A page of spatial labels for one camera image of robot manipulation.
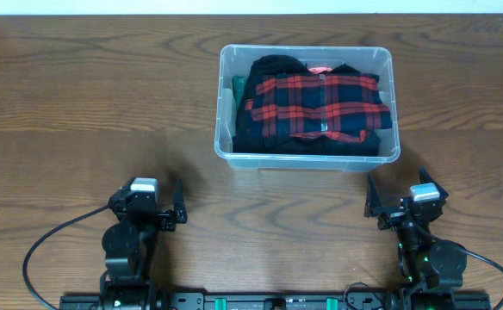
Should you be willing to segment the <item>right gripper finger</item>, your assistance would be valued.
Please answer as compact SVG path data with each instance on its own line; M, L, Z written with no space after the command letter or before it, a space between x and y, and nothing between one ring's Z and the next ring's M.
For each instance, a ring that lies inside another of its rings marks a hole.
M432 183L435 188L438 190L440 197L442 199L447 199L449 197L448 192L438 183L436 182L425 167L419 167L419 180L421 183Z
M382 200L378 193L376 182L371 175L367 179L367 196L363 216L366 218L378 216L383 209Z

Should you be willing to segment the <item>black drawstring garment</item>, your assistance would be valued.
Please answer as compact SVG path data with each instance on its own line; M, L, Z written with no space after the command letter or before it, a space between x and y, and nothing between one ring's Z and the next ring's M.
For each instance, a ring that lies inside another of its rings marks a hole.
M253 62L245 87L245 98L252 95L252 80L261 75L294 74L311 72L306 64L286 55L268 55ZM323 73L362 73L349 65L339 65L332 71ZM246 132L243 109L238 111L235 121L236 134L233 136L233 152L283 155L328 155L374 157L381 143L375 130L362 143L338 142L326 137L317 139L301 138L253 138Z

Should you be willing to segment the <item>red navy plaid shirt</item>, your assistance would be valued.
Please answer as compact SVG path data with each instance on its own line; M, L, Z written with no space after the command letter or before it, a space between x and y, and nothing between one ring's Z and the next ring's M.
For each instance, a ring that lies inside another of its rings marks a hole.
M378 76L369 73L261 75L243 101L246 132L253 138L326 137L362 143L372 132L390 129L390 108L382 102Z

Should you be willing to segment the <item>dark green cloth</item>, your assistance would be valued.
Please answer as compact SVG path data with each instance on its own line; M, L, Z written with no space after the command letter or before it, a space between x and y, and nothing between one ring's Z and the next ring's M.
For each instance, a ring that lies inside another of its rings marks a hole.
M245 87L246 87L247 77L243 76L233 76L232 77L232 90L233 97L235 101L235 107L238 111L242 110L242 104L245 102Z

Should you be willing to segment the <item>pink printed t-shirt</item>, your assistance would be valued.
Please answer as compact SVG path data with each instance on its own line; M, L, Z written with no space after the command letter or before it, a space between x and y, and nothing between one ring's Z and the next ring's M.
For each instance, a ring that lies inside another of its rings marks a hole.
M317 67L311 67L309 68L309 70L314 74L320 74L325 71L332 71L332 68L325 66L317 66Z

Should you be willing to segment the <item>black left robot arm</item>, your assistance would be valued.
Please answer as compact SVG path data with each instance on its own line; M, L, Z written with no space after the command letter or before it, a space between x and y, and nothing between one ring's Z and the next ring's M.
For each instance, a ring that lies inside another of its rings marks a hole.
M182 182L176 182L171 209L159 210L158 198L158 181L144 177L130 179L109 198L108 208L119 222L102 236L107 271L96 309L170 307L149 272L158 234L173 232L188 220Z

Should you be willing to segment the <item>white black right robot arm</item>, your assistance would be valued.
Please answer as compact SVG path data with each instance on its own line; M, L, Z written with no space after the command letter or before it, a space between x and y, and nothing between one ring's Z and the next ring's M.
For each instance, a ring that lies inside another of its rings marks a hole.
M367 179L363 215L376 218L380 230L396 232L398 263L408 280L384 297L386 309L452 309L452 292L463 285L467 258L461 247L437 239L429 225L443 214L449 194L429 175L419 169L419 184L409 189L409 196L397 205L385 206L372 176Z

